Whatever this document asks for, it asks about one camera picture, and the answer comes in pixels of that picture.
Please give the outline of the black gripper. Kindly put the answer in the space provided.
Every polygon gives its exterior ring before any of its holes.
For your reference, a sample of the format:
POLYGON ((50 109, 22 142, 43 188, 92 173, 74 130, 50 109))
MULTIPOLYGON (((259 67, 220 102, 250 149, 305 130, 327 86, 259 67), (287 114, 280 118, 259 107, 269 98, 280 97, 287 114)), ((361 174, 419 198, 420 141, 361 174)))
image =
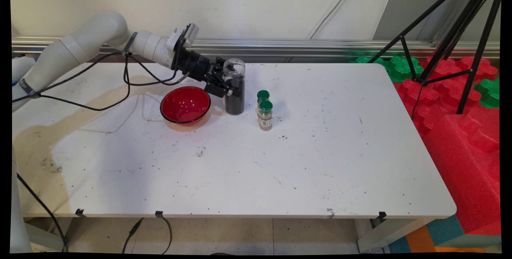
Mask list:
POLYGON ((211 61, 195 51, 179 47, 172 59, 172 70, 181 71, 183 75, 188 74, 188 77, 194 80, 206 82, 205 92, 223 98, 235 93, 233 77, 230 76, 237 74, 236 63, 235 58, 225 60, 216 57, 215 61, 211 61))

